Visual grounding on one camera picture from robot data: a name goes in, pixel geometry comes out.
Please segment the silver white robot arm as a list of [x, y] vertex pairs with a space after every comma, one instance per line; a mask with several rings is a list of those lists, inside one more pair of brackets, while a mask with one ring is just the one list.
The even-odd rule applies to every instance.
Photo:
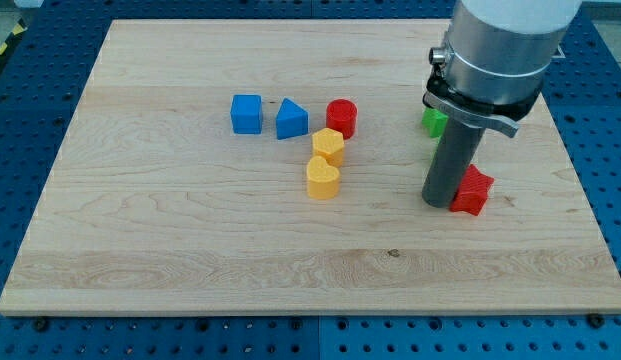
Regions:
[[578, 0], [459, 0], [430, 49], [425, 105], [473, 129], [513, 137], [576, 16]]

